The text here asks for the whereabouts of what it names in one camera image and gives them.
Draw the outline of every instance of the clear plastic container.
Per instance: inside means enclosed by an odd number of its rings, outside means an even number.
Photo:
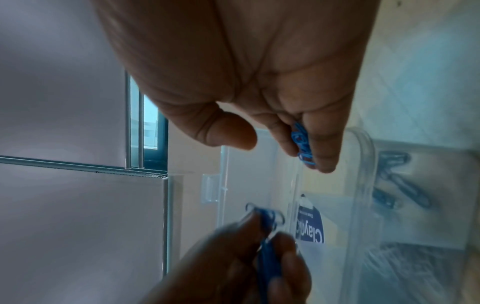
[[[464,151],[346,130],[337,169],[286,156],[266,130],[253,151],[223,147],[202,200],[218,226],[248,202],[283,212],[313,280],[308,303],[454,303],[480,182]]]

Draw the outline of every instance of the label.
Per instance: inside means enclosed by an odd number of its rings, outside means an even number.
[[[298,207],[295,237],[302,241],[325,243],[322,217],[314,206],[312,209],[304,206]]]

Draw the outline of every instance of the hand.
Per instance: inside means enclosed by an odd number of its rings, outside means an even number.
[[[260,303],[254,260],[264,236],[255,212],[217,230],[194,246],[142,304]],[[269,304],[304,303],[312,282],[294,240],[277,233],[272,243],[282,277],[268,285]]]
[[[140,89],[204,144],[251,149],[264,124],[287,154],[291,126],[334,171],[379,0],[92,0]]]

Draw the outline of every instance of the palm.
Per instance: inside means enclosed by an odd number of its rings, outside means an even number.
[[[295,155],[291,125],[308,130],[322,171],[342,133],[378,0],[94,0],[139,87],[181,130],[208,145],[255,145],[230,102]]]

